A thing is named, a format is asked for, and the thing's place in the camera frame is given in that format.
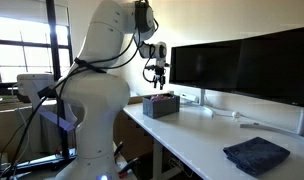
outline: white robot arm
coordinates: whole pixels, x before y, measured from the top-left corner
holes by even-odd
[[[61,81],[67,80],[58,90],[65,103],[82,107],[85,115],[76,129],[77,158],[57,175],[57,180],[119,179],[112,146],[113,123],[127,104],[130,93],[123,79],[106,71],[117,62],[125,34],[134,35],[141,57],[156,58],[159,63],[155,67],[164,68],[165,43],[144,43],[154,32],[153,12],[148,1],[118,4],[103,0],[95,11],[70,74],[86,68],[91,70],[63,77]],[[160,81],[163,72],[157,74],[156,82],[164,83]]]

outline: small box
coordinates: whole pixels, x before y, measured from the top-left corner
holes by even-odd
[[[180,96],[163,94],[169,99],[151,100],[152,96],[143,97],[143,114],[158,118],[171,113],[178,112],[180,109]]]

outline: black monitor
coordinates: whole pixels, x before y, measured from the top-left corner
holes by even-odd
[[[170,80],[202,89],[235,89],[241,40],[172,48]]]
[[[304,107],[304,28],[244,39],[236,93]]]

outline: gray container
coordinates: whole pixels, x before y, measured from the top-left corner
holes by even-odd
[[[143,97],[143,114],[158,118],[180,110],[180,96],[165,94],[171,97],[170,99],[151,101],[151,96]]]

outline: window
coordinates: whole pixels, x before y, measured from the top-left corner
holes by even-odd
[[[60,70],[72,63],[69,27],[56,26]],[[0,82],[16,82],[19,73],[53,72],[50,27],[46,23],[0,17]]]

